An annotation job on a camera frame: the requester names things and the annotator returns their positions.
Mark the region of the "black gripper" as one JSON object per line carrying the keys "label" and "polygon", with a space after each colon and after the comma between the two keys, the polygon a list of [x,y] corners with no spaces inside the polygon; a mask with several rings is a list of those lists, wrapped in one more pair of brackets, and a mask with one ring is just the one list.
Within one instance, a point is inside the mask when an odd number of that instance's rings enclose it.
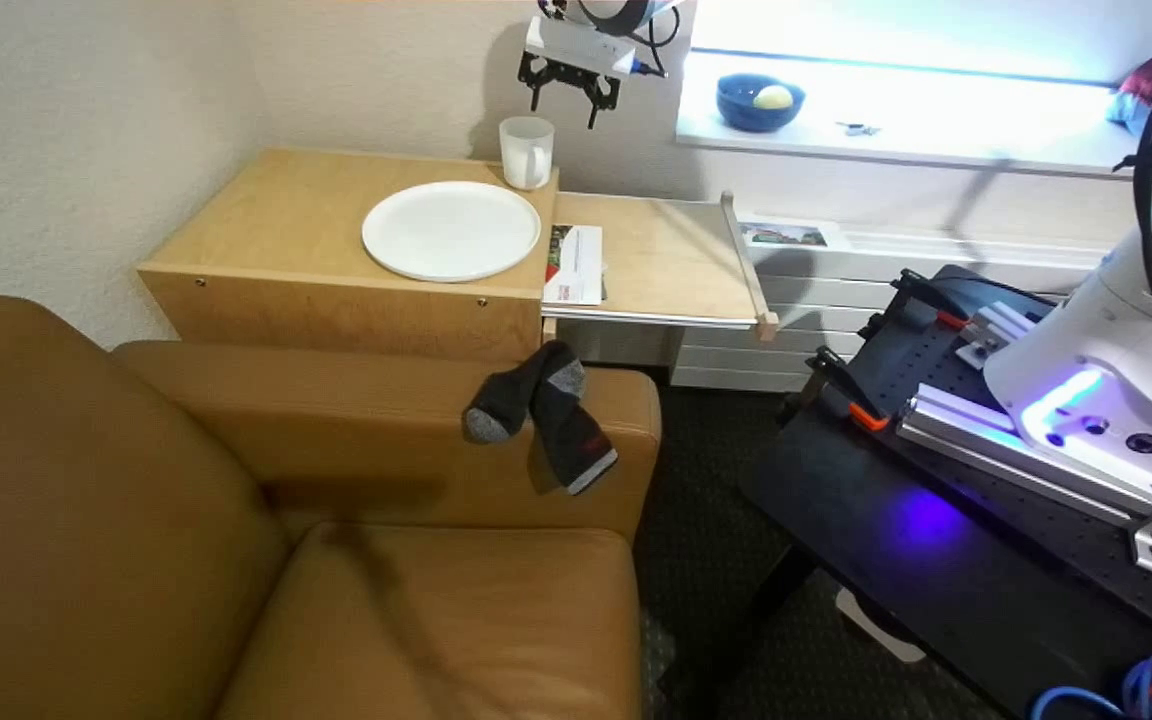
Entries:
{"label": "black gripper", "polygon": [[616,77],[568,66],[568,62],[551,62],[540,54],[520,56],[514,80],[528,89],[531,111],[540,111],[547,86],[576,89],[589,101],[589,124],[584,127],[596,127],[599,111],[618,103],[618,80]]}

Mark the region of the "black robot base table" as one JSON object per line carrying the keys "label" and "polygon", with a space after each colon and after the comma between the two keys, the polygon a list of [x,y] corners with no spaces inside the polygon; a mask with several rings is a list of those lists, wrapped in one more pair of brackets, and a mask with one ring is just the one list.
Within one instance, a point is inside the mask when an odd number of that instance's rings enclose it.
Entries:
{"label": "black robot base table", "polygon": [[956,266],[905,276],[856,362],[815,372],[758,446],[744,496],[784,554],[706,657],[713,671],[767,642],[807,571],[834,578],[1009,718],[1057,684],[1108,690],[1152,657],[1152,571],[1130,564],[1129,523],[990,475],[966,450],[898,437],[917,390],[983,393],[956,343],[989,299],[1046,313]]}

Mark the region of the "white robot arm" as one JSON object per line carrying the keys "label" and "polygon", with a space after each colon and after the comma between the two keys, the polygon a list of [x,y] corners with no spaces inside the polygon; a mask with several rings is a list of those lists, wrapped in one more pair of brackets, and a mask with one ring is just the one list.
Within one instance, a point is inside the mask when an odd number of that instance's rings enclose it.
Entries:
{"label": "white robot arm", "polygon": [[1063,487],[1152,502],[1152,101],[1129,158],[1135,227],[1042,321],[983,310],[996,412],[919,393],[913,410],[978,437],[989,462],[1039,465]]}

